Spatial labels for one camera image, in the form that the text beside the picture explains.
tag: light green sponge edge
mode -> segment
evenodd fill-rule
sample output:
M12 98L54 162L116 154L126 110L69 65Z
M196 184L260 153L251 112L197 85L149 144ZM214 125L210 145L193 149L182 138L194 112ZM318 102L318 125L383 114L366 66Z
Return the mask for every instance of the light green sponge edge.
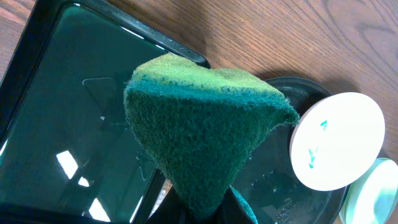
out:
M178 84L199 90L223 91L227 86L229 91L250 89L251 91L268 91L282 95L268 83L244 70L238 68L208 69L173 54L166 54L140 65L134 71L131 81L139 81L144 76L157 80L160 84Z
M259 222L257 221L256 215L254 214L254 212L251 209L251 207L248 204L248 202L242 197L242 195L239 193L238 190L233 188L231 185L229 187L231 188L231 190L234 193L234 195L235 195L236 199L238 200L238 202L241 204L242 209L244 210L244 212L246 212L246 215L250 218L250 220L254 224L258 224Z

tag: green sponge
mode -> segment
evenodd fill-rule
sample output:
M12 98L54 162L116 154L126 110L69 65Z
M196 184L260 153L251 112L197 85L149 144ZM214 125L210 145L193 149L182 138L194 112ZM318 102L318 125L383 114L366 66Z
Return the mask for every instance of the green sponge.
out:
M214 214L275 127L299 120L281 92L250 73L210 70L172 54L134 71L124 107L137 140L197 220Z

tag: round black dish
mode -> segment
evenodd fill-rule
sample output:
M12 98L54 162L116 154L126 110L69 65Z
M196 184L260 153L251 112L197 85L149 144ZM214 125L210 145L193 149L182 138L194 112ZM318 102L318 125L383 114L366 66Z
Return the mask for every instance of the round black dish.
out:
M302 78L266 81L281 91L303 115L331 93ZM293 128L282 126L254 150L233 187L248 201L260 224L329 224L340 211L346 187L320 192L304 186L295 176L289 156Z

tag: wooden surface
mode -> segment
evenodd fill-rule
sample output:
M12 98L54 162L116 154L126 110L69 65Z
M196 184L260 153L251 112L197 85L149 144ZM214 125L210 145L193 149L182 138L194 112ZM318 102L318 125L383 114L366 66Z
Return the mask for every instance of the wooden surface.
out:
M383 152L398 162L398 1L110 2L203 54L212 67L238 67L261 78L295 75L334 93L372 97L386 120ZM0 0L0 77L33 5ZM397 210L389 223L398 223Z

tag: dark green liquid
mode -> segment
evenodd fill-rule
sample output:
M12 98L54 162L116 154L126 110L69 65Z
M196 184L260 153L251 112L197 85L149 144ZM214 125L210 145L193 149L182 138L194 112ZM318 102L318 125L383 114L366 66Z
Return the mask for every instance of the dark green liquid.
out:
M0 203L88 215L97 198L112 222L129 221L154 166L126 123L123 89L138 65L165 53L66 7L0 157ZM57 160L64 151L78 164L72 179Z

